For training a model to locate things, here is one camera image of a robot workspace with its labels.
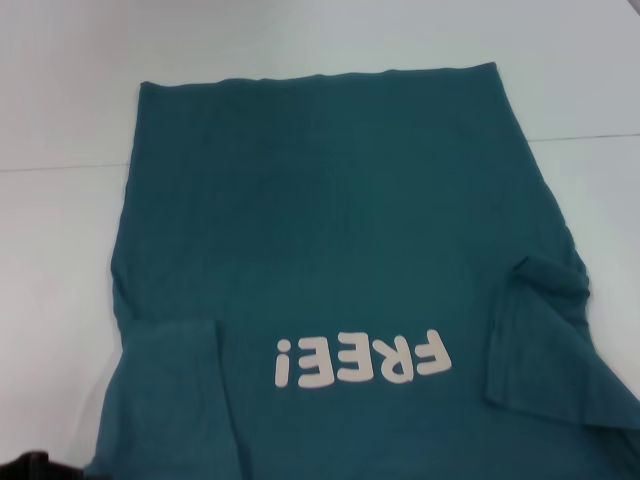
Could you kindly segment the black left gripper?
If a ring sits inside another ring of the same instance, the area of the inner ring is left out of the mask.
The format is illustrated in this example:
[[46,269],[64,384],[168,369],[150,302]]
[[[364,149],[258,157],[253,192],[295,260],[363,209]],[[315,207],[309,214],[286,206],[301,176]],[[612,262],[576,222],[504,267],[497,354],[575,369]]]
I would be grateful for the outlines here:
[[51,461],[47,453],[25,453],[0,464],[0,480],[84,480],[84,472]]

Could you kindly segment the teal t-shirt with FREE print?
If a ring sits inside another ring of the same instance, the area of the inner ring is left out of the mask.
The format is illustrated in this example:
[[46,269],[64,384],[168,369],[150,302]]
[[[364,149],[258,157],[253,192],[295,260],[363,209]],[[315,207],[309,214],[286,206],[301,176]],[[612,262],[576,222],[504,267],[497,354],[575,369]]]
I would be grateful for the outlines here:
[[110,480],[640,480],[494,64],[140,88]]

